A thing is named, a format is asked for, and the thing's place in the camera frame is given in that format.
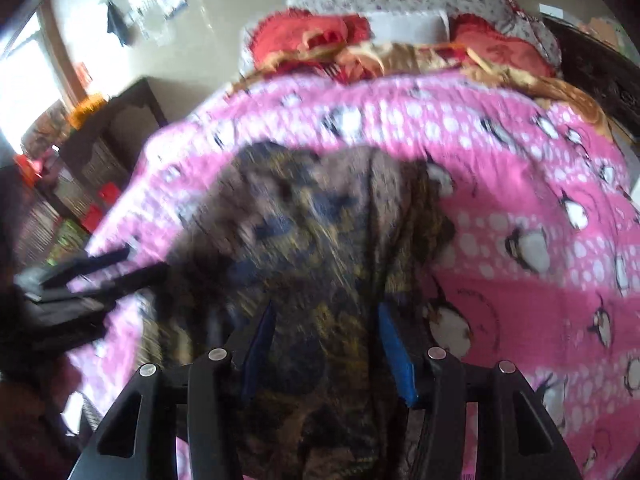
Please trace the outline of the person right hand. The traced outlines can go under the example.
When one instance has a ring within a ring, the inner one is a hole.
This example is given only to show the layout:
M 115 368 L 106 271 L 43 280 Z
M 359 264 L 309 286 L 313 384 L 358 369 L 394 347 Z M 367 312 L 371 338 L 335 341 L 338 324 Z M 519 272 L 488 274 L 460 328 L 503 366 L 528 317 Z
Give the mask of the person right hand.
M 1 381 L 1 477 L 65 479 L 79 457 L 62 413 L 81 374 L 67 356 L 43 367 L 35 385 Z

